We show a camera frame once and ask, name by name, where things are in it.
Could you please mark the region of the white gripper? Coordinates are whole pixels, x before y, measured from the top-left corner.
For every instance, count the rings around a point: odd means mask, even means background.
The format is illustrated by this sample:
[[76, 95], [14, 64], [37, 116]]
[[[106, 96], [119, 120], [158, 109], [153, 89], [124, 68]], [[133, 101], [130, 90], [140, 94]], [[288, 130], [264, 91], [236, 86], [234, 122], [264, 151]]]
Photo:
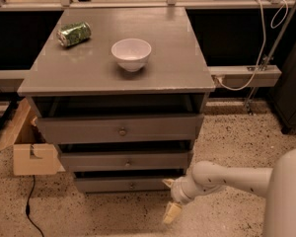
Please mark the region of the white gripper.
[[171, 188], [170, 201], [163, 216], [163, 223], [172, 223], [182, 212], [181, 204], [188, 204], [198, 196], [198, 187], [191, 176], [183, 176], [178, 179], [164, 179], [163, 183], [166, 187]]

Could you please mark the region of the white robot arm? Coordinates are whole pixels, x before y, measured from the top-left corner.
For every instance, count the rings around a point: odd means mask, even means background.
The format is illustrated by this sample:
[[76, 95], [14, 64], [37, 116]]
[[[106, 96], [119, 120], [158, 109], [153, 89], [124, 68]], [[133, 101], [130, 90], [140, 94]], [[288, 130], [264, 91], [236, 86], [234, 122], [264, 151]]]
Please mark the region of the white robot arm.
[[265, 199], [263, 237], [296, 237], [296, 149], [272, 168], [223, 167], [199, 161], [185, 176], [163, 183], [171, 190], [163, 222], [169, 224], [198, 196], [231, 187]]

